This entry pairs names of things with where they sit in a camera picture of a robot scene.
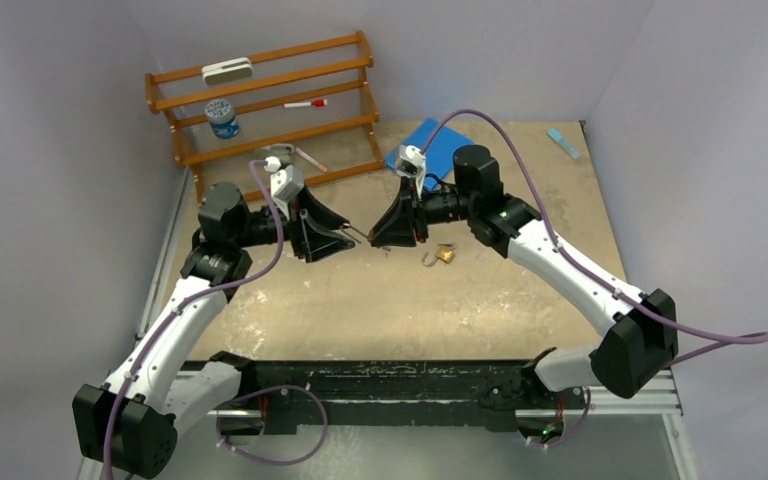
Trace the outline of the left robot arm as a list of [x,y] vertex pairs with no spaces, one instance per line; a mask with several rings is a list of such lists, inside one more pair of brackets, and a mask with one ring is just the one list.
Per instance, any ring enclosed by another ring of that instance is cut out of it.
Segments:
[[349,221],[317,200],[300,182],[275,181],[263,189],[265,205],[251,210],[229,182],[210,187],[199,226],[172,296],[123,363],[98,385],[83,385],[72,401],[82,455],[99,462],[102,475],[117,472],[152,479],[170,462],[178,438],[210,410],[228,403],[256,403],[267,415],[276,396],[306,397],[325,417],[322,401],[305,386],[267,383],[244,367],[217,359],[184,382],[177,375],[207,326],[237,290],[262,277],[249,249],[290,245],[313,263],[352,249]]

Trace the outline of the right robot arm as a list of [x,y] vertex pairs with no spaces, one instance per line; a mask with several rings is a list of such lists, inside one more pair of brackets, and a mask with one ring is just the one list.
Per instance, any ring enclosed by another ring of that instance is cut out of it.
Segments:
[[559,236],[543,215],[506,192],[498,161],[481,145],[453,154],[454,180],[424,191],[426,159],[415,146],[398,148],[393,163],[400,187],[370,231],[375,247],[415,247],[434,224],[463,221],[473,236],[501,257],[536,274],[570,302],[600,335],[594,346],[550,348],[524,368],[521,392],[536,407],[572,387],[602,386],[635,396],[678,354],[676,330],[654,320],[676,318],[673,298],[649,293],[609,274]]

